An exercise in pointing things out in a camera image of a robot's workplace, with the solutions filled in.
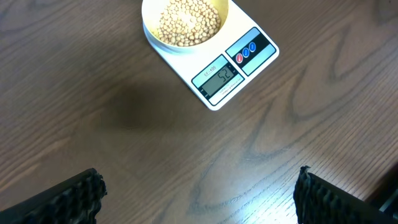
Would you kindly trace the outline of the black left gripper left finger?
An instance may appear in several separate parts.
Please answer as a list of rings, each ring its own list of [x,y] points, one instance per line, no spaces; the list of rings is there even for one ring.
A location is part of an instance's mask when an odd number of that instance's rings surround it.
[[[96,214],[105,195],[103,176],[90,168],[2,210],[1,223],[96,224]]]

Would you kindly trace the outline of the white digital kitchen scale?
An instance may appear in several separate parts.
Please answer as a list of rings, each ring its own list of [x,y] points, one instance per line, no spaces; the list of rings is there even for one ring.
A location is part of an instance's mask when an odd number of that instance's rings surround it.
[[[280,53],[276,43],[233,1],[224,26],[207,47],[173,52],[156,46],[146,28],[144,33],[152,48],[212,111],[224,106]]]

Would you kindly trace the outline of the pale yellow plastic bowl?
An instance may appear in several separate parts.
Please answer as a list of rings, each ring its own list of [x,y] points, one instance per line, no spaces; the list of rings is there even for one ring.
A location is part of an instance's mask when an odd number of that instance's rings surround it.
[[[190,47],[177,47],[174,45],[169,45],[162,42],[155,34],[157,26],[159,24],[159,19],[161,17],[161,12],[166,7],[166,4],[169,0],[144,0],[142,2],[142,21],[144,28],[146,28],[149,32],[149,38],[153,43],[164,49],[168,49],[173,52],[190,52],[199,49],[199,47],[207,47],[213,43],[213,39],[215,35],[208,39],[207,41],[193,45]],[[225,20],[228,18],[229,9],[231,6],[230,0],[208,0],[214,4],[216,9],[220,12],[220,17],[222,19],[221,28],[225,24]]]

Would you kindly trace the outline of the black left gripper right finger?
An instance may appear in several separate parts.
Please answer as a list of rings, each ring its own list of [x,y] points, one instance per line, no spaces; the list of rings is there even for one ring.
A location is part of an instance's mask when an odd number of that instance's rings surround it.
[[[299,224],[397,224],[397,167],[363,201],[302,166],[293,199]]]

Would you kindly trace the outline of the soybeans in bowl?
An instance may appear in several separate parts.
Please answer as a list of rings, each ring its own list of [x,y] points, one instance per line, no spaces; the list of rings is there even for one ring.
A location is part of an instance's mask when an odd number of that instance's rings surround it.
[[[155,34],[166,44],[190,47],[212,38],[221,23],[220,12],[208,0],[169,0]]]

